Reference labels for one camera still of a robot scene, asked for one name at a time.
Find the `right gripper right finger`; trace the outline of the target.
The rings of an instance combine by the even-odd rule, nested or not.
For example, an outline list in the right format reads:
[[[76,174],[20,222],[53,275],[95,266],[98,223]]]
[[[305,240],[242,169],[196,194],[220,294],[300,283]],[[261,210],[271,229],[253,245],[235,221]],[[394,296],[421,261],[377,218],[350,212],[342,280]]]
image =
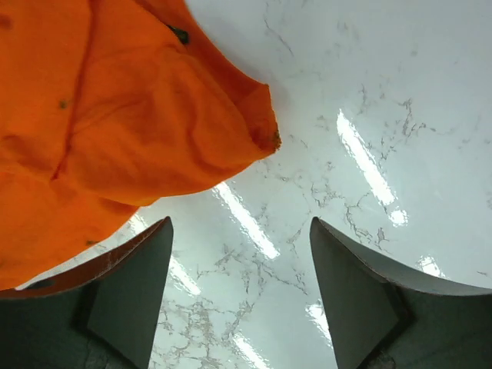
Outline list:
[[[340,368],[489,368],[491,291],[435,277],[314,218],[310,245]]]

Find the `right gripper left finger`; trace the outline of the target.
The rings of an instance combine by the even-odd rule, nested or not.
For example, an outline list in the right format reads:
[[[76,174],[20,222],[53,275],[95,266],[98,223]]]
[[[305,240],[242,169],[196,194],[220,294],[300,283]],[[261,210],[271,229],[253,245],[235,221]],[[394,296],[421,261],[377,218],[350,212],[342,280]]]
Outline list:
[[[173,242],[170,218],[119,247],[1,292],[3,368],[147,368]]]

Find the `orange t-shirt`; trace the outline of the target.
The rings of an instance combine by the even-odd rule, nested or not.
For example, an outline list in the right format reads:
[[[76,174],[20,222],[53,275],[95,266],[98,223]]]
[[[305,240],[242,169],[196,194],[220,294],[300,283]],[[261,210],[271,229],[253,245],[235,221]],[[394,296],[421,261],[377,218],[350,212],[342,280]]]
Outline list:
[[[281,146],[267,85],[183,1],[1,3],[1,287]]]

